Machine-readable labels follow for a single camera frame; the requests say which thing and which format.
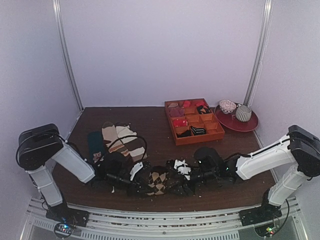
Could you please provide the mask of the right aluminium frame post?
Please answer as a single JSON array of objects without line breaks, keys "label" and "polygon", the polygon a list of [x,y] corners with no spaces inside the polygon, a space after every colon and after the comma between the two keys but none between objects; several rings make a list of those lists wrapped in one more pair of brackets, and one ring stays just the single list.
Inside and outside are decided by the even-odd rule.
[{"label": "right aluminium frame post", "polygon": [[248,107],[250,107],[253,104],[255,93],[260,79],[260,74],[263,68],[262,61],[268,44],[270,24],[272,20],[273,2],[273,0],[264,1],[263,16],[260,28],[260,35],[258,39],[258,45],[256,49],[252,72],[249,79],[249,84],[247,87],[247,92],[243,101],[243,104]]}]

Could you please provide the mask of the aluminium front rail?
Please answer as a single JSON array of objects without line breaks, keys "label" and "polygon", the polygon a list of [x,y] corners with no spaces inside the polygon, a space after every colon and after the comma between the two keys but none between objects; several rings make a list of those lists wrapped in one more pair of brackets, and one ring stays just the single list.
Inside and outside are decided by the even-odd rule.
[{"label": "aluminium front rail", "polygon": [[70,240],[260,240],[260,226],[285,225],[273,240],[308,240],[303,214],[294,197],[281,207],[276,220],[243,226],[239,212],[227,208],[194,212],[136,212],[70,204],[89,212],[86,227],[77,226]]}]

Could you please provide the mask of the black red rolled sock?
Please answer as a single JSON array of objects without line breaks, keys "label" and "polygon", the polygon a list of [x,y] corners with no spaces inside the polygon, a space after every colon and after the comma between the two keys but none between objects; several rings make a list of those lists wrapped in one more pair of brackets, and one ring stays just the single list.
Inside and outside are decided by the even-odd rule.
[{"label": "black red rolled sock", "polygon": [[197,112],[200,114],[200,115],[204,115],[204,114],[209,114],[211,113],[211,110],[210,108],[207,106],[207,105],[199,105],[196,107],[197,109]]}]

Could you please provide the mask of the purple rolled sock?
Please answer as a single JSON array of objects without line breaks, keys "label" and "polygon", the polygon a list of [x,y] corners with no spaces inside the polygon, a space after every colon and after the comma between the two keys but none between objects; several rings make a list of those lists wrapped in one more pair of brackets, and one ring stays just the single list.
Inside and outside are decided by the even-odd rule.
[{"label": "purple rolled sock", "polygon": [[185,115],[185,109],[183,107],[170,107],[168,113],[171,118],[183,117]]}]

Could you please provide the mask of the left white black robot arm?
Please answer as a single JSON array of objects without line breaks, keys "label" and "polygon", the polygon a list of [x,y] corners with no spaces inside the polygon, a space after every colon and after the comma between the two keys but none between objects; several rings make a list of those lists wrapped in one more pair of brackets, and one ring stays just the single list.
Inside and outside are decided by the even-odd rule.
[{"label": "left white black robot arm", "polygon": [[64,205],[63,193],[46,166],[48,161],[58,163],[85,185],[104,182],[127,188],[142,186],[135,178],[144,166],[148,144],[128,125],[106,122],[100,131],[87,135],[87,143],[89,158],[82,156],[76,144],[64,139],[53,123],[26,130],[18,139],[16,163],[61,222],[69,221],[72,211]]}]

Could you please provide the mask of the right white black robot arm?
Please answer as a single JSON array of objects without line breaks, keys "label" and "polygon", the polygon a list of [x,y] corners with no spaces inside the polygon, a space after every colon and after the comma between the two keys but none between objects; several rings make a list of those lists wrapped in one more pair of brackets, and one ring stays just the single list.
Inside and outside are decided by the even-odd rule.
[{"label": "right white black robot arm", "polygon": [[194,154],[197,166],[179,160],[167,161],[171,170],[166,190],[188,196],[198,183],[216,180],[219,185],[250,178],[285,164],[290,168],[282,179],[265,191],[262,203],[251,210],[259,220],[266,221],[304,182],[320,174],[320,139],[298,125],[273,144],[248,154],[234,153],[223,159],[212,148],[203,146]]}]

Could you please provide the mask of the wooden compartment tray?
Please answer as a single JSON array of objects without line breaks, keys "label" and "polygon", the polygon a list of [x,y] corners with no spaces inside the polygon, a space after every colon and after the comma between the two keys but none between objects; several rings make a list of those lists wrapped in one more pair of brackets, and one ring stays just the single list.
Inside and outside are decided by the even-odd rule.
[{"label": "wooden compartment tray", "polygon": [[[211,113],[199,114],[197,107],[201,105],[207,105]],[[184,108],[184,116],[170,117],[168,108],[175,107]],[[225,136],[223,127],[204,98],[166,101],[164,103],[164,108],[174,142],[177,146],[218,141],[222,140]],[[174,119],[186,119],[188,121],[188,125],[183,127],[174,127]],[[206,134],[193,135],[190,129],[191,126],[205,128]]]}]

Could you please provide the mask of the left aluminium frame post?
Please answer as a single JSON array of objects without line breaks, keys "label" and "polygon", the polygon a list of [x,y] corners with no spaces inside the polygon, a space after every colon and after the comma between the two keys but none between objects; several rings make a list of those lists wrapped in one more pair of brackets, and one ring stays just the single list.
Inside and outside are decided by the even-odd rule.
[{"label": "left aluminium frame post", "polygon": [[59,36],[59,41],[60,41],[60,46],[62,51],[62,58],[63,58],[67,78],[71,86],[71,91],[74,96],[75,102],[77,104],[77,108],[79,109],[80,112],[82,112],[84,110],[84,106],[81,101],[80,93],[76,84],[72,63],[71,63],[71,59],[68,51],[60,1],[52,0],[52,7],[53,7],[53,13],[54,13],[54,17],[57,25],[57,31],[58,31],[58,36]]}]

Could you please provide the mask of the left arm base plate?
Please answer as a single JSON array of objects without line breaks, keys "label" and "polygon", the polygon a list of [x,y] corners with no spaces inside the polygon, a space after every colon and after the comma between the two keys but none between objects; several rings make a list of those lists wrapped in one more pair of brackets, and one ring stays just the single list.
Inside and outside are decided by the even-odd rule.
[{"label": "left arm base plate", "polygon": [[74,226],[86,227],[90,213],[85,210],[68,207],[66,202],[56,206],[48,206],[46,218],[60,223],[67,223]]}]

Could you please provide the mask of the dark teal cartoon sock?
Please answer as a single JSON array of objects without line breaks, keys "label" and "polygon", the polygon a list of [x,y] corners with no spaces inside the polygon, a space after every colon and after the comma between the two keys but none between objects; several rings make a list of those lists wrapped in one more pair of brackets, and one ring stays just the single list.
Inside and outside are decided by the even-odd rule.
[{"label": "dark teal cartoon sock", "polygon": [[87,143],[89,150],[89,158],[94,162],[98,162],[105,154],[103,144],[103,136],[100,131],[93,131],[87,135]]}]

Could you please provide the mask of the black white striped rolled sock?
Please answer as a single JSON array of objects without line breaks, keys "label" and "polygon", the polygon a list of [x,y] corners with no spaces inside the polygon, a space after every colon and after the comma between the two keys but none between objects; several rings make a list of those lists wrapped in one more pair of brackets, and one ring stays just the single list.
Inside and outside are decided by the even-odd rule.
[{"label": "black white striped rolled sock", "polygon": [[191,126],[190,130],[194,136],[205,135],[207,133],[207,130],[203,127]]}]

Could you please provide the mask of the brown argyle sock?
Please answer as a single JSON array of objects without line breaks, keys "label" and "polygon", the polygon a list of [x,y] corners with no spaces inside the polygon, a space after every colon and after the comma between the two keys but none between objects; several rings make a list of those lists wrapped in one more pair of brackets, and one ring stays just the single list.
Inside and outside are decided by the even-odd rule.
[{"label": "brown argyle sock", "polygon": [[164,166],[154,166],[151,168],[148,177],[148,186],[151,192],[148,196],[164,195],[168,183],[169,170]]}]

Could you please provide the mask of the dotted white bowl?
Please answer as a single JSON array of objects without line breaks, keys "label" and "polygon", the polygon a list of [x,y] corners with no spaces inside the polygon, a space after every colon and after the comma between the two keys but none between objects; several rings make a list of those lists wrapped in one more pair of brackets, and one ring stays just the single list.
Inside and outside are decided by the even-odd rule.
[{"label": "dotted white bowl", "polygon": [[219,108],[224,114],[230,114],[237,108],[237,105],[231,100],[223,99],[219,101]]}]

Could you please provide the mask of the striped beige brown sock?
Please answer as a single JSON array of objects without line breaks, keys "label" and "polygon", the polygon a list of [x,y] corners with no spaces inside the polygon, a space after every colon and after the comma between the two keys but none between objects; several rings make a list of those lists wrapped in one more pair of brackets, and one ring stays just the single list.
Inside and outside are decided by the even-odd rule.
[{"label": "striped beige brown sock", "polygon": [[131,157],[131,160],[135,163],[138,161],[145,160],[148,157],[147,147],[142,138],[138,137],[137,139],[123,144],[121,138],[118,138],[116,126],[127,126],[127,124],[117,123],[113,124],[112,122],[106,121],[101,128],[103,143],[107,150],[112,152],[119,152],[125,157]]}]

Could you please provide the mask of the red round plate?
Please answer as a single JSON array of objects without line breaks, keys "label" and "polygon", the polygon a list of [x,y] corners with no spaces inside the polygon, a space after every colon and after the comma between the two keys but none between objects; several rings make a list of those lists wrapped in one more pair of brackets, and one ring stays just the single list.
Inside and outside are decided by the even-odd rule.
[{"label": "red round plate", "polygon": [[254,111],[252,111],[251,118],[247,122],[239,121],[236,118],[236,111],[228,114],[223,113],[219,105],[215,107],[213,112],[221,125],[236,132],[251,132],[259,125],[259,119]]}]

